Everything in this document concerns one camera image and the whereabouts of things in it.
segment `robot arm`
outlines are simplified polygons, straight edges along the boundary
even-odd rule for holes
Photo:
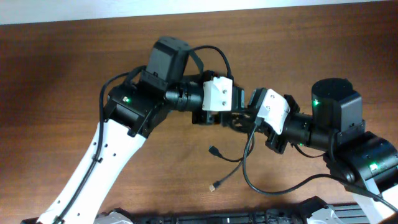
[[[216,47],[210,48],[222,54]],[[225,126],[231,121],[231,114],[248,113],[249,123],[258,125],[257,131],[268,137],[266,146],[276,153],[283,154],[288,142],[325,151],[323,157],[333,176],[381,194],[398,206],[398,188],[394,186],[398,153],[385,139],[364,132],[361,97],[350,82],[327,79],[316,83],[312,90],[313,116],[299,113],[300,108],[290,95],[281,96],[265,88],[255,90],[245,108],[244,90],[234,84],[228,62],[227,77],[203,72],[203,63],[194,50],[181,40],[161,37],[154,45],[148,66],[133,70],[109,92],[103,107],[103,132],[97,129],[68,184],[38,223],[92,223],[127,161],[172,110],[192,112],[193,124]],[[189,56],[200,74],[183,77]],[[139,82],[135,83],[133,78],[139,72]],[[100,135],[102,150],[89,173]],[[369,157],[377,168],[369,163]],[[83,183],[86,174],[89,178]],[[82,183],[83,188],[73,199]],[[380,202],[356,200],[360,205],[369,205],[369,211],[364,208],[367,214],[380,214],[375,223],[392,214]]]
[[[140,134],[131,137],[128,128],[110,119],[104,123],[103,150],[85,186],[63,220],[65,223],[93,223],[98,209],[127,161],[143,145]],[[95,154],[99,125],[94,138],[61,194],[38,219],[39,223],[53,223],[76,192]]]

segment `black wire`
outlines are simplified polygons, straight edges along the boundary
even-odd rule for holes
[[[99,134],[98,134],[98,144],[97,144],[97,150],[95,152],[95,155],[93,157],[93,161],[91,162],[85,176],[81,180],[78,188],[76,189],[76,192],[73,194],[72,198],[70,199],[69,203],[67,206],[63,209],[62,213],[54,220],[53,224],[58,224],[59,222],[62,222],[63,218],[65,215],[68,213],[69,209],[72,207],[73,203],[75,203],[77,197],[79,196],[81,190],[83,189],[84,185],[86,184],[90,174],[92,173],[95,164],[98,162],[98,158],[100,157],[101,154],[101,147],[102,147],[102,141],[103,141],[103,135],[104,135],[104,93],[106,87],[113,81],[117,80],[118,78],[125,77],[128,74],[135,73],[134,76],[138,75],[138,73],[142,70],[145,69],[145,66],[140,66],[135,68],[131,72],[126,72],[120,75],[116,75],[115,77],[109,79],[103,86],[102,89],[99,93]]]
[[[385,206],[389,207],[391,210],[393,210],[394,212],[397,212],[397,213],[398,213],[398,209],[396,209],[396,208],[395,208],[393,205],[391,205],[389,202],[385,201],[382,197],[380,197],[380,196],[378,196],[378,195],[376,195],[376,194],[374,194],[374,193],[372,193],[372,192],[370,192],[370,191],[368,191],[368,190],[366,190],[366,189],[363,189],[363,188],[361,188],[361,187],[358,187],[357,185],[354,185],[354,184],[352,184],[352,183],[350,183],[350,182],[348,182],[348,181],[346,181],[346,180],[343,180],[343,179],[338,178],[338,177],[334,177],[334,176],[332,176],[332,175],[330,175],[330,174],[316,174],[316,175],[312,175],[312,176],[310,176],[309,178],[303,180],[301,183],[299,183],[299,184],[297,184],[297,185],[295,185],[295,186],[293,186],[293,187],[291,187],[291,188],[289,188],[289,189],[281,190],[281,191],[278,191],[278,192],[266,192],[266,191],[263,191],[263,190],[258,189],[257,187],[255,187],[255,186],[250,182],[249,177],[248,177],[248,174],[247,174],[247,172],[246,172],[246,159],[248,158],[249,143],[250,143],[250,139],[254,136],[254,133],[256,132],[256,128],[257,128],[257,125],[254,125],[252,131],[250,132],[249,139],[248,139],[248,141],[247,141],[247,143],[246,143],[246,146],[245,146],[244,152],[243,152],[243,161],[242,161],[242,165],[243,165],[243,176],[244,176],[244,179],[245,179],[246,183],[248,183],[248,185],[249,185],[253,190],[255,190],[257,193],[263,194],[263,195],[265,195],[265,196],[278,196],[278,195],[283,195],[283,194],[292,192],[292,191],[294,191],[294,190],[300,188],[301,186],[305,185],[306,183],[310,182],[311,180],[314,180],[314,179],[317,179],[317,178],[329,178],[329,179],[332,179],[332,180],[336,180],[336,181],[340,182],[341,184],[343,184],[343,185],[345,185],[345,186],[351,187],[351,188],[355,191],[356,194],[359,194],[359,195],[362,195],[362,196],[365,196],[365,197],[369,197],[369,198],[373,198],[373,200],[383,203]]]
[[[248,156],[250,155],[250,152],[254,149],[254,142],[255,139],[252,138],[251,139],[251,147],[250,147],[250,151],[248,153]],[[226,181],[228,178],[230,178],[236,171],[238,171],[238,169],[242,166],[242,161],[240,161],[240,163],[235,167],[235,169],[233,169],[228,175],[226,175],[225,177],[223,177],[221,180],[219,180],[221,183]]]
[[[213,49],[216,50],[223,58],[225,66],[226,66],[226,76],[230,79],[233,79],[232,77],[232,73],[231,73],[231,67],[229,66],[229,62],[228,59],[226,58],[224,52],[222,50],[220,50],[218,47],[215,46],[211,46],[211,45],[203,45],[203,46],[199,46],[199,47],[194,47],[192,48],[193,51],[196,50],[201,50],[201,49]]]
[[[335,159],[335,134],[338,133],[337,129],[334,129],[331,136],[329,137],[329,156],[332,162],[336,162]]]
[[[307,158],[314,159],[314,158],[318,158],[318,157],[322,157],[322,156],[323,156],[323,154],[320,154],[319,156],[310,156],[310,155],[306,154],[305,152],[303,152],[303,151],[301,150],[301,148],[299,148],[299,146],[298,146],[297,144],[292,144],[292,146],[293,146],[294,148],[296,148],[296,150],[297,150],[301,155],[303,155],[303,156],[305,156],[305,157],[307,157]]]
[[[248,152],[248,156],[250,155],[250,153],[251,153],[251,152],[253,151],[253,149],[254,149],[254,141],[255,141],[255,139],[254,139],[254,137],[253,137],[252,143],[251,143],[251,147],[250,147],[250,150],[249,150],[249,152]],[[239,159],[228,159],[228,158],[225,158],[225,157],[222,156],[222,155],[221,155],[220,158],[223,159],[223,160],[225,160],[225,161],[228,161],[228,162],[241,162],[241,161],[243,160],[243,157],[240,157]]]

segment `brown wooden desk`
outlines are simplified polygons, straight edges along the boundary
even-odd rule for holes
[[[293,95],[310,113],[311,86],[346,77],[363,96],[368,130],[398,146],[398,4],[378,2],[130,17],[0,27],[0,223],[19,223],[47,209],[63,189],[93,137],[98,95],[110,77],[145,65],[159,36],[224,50],[246,90],[264,86]],[[220,56],[199,52],[206,68],[224,71]],[[186,74],[196,73],[189,63]],[[316,180],[281,197],[263,197],[237,173],[216,192],[208,186],[234,164],[208,152],[240,157],[245,136],[191,125],[172,113],[122,171],[100,211],[204,212],[267,208],[314,195],[351,202],[343,186]],[[262,189],[282,190],[327,173],[322,159],[264,146],[248,159]],[[319,152],[307,149],[308,153]]]

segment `cable connector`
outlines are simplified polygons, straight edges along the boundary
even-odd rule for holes
[[[220,182],[220,181],[216,181],[216,182],[214,182],[213,184],[211,184],[211,185],[209,186],[209,190],[210,190],[211,192],[213,192],[213,191],[215,191],[220,185],[221,185],[221,182]]]
[[[209,148],[209,152],[210,152],[213,156],[223,158],[223,155],[221,155],[221,153],[219,152],[219,150],[218,150],[216,147],[214,147],[214,146],[211,146],[211,147]]]

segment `black plastic housing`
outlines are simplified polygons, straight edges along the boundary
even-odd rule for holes
[[[163,98],[156,97],[143,88],[136,89],[121,84],[109,92],[104,115],[106,119],[113,119],[129,127],[130,136],[141,134],[147,138],[169,112],[163,105]]]
[[[311,218],[314,212],[323,208],[329,208],[329,205],[318,196],[314,196],[301,202],[297,208],[300,217],[302,220],[305,220],[304,223],[307,223],[307,219]]]
[[[344,132],[362,122],[362,98],[353,85],[342,78],[327,78],[312,86],[314,123]]]
[[[161,37],[150,53],[147,68],[140,81],[165,92],[168,87],[182,79],[191,47],[174,37]]]
[[[360,187],[369,189],[366,181],[372,178],[380,192],[398,184],[398,152],[389,141],[372,132],[368,131],[343,145],[336,153],[336,159],[337,162],[332,162],[328,157],[323,158],[331,175]]]
[[[164,98],[172,110],[198,111],[203,103],[203,87],[197,83],[179,83],[166,91]]]
[[[248,104],[248,109],[257,111],[260,109],[262,101],[266,96],[267,89],[266,88],[257,88],[253,91],[251,95],[251,99]]]
[[[322,128],[314,123],[312,116],[301,113],[290,114],[284,124],[282,136],[290,143],[308,146],[321,151],[327,151],[331,129]]]
[[[232,87],[232,105],[231,111],[240,111],[244,108],[244,90],[243,88]]]

